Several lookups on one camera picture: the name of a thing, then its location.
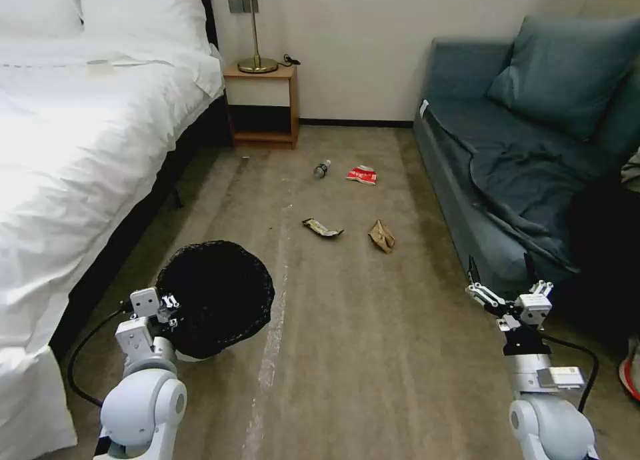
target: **trash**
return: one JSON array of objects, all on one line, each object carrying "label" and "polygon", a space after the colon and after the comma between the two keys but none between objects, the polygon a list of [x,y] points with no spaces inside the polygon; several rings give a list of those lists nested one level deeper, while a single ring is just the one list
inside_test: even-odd
[{"label": "trash", "polygon": [[324,225],[322,225],[320,222],[318,222],[318,220],[316,220],[316,219],[304,220],[302,222],[302,224],[305,227],[308,227],[311,230],[313,230],[314,232],[316,232],[321,237],[326,237],[326,238],[336,238],[338,235],[340,235],[342,232],[344,232],[344,230],[340,230],[340,231],[329,230]]},{"label": "trash", "polygon": [[321,179],[324,177],[329,171],[329,167],[331,166],[331,160],[325,160],[324,163],[318,165],[313,171],[313,176],[317,179]]},{"label": "trash", "polygon": [[395,245],[395,237],[384,223],[376,220],[375,225],[369,232],[369,236],[384,252],[391,253]]},{"label": "trash", "polygon": [[425,112],[427,111],[428,108],[429,108],[429,102],[426,99],[422,100],[422,106],[420,106],[420,117],[425,116]]},{"label": "trash", "polygon": [[374,169],[360,165],[349,172],[347,180],[356,180],[360,183],[366,183],[367,185],[375,185],[378,180],[378,175]]}]

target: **red snack bag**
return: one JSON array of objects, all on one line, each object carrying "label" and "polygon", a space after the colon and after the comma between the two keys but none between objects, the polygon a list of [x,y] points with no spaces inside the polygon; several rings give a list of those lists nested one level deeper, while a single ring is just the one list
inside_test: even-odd
[{"label": "red snack bag", "polygon": [[347,180],[356,180],[360,183],[366,183],[367,185],[375,185],[378,180],[378,175],[374,169],[360,165],[349,172]]}]

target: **brass lamp base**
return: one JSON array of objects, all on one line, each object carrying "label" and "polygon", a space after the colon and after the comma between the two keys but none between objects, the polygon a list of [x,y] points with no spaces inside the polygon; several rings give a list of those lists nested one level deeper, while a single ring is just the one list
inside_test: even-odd
[{"label": "brass lamp base", "polygon": [[256,56],[254,58],[240,60],[238,62],[238,70],[244,73],[269,73],[278,70],[278,62]]}]

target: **brown paper bag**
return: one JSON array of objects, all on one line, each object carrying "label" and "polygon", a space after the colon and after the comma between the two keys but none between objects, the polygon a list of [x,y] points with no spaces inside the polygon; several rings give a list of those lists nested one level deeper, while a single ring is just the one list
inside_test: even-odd
[{"label": "brown paper bag", "polygon": [[395,245],[395,237],[384,223],[377,220],[369,232],[369,236],[378,247],[384,250],[384,252],[391,253],[393,246]]}]

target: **sofa armrest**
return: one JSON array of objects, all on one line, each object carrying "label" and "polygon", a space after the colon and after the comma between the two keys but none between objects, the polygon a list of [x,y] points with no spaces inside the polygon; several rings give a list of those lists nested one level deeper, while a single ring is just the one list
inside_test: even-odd
[{"label": "sofa armrest", "polygon": [[434,39],[421,101],[482,98],[507,66],[512,47],[507,40]]}]

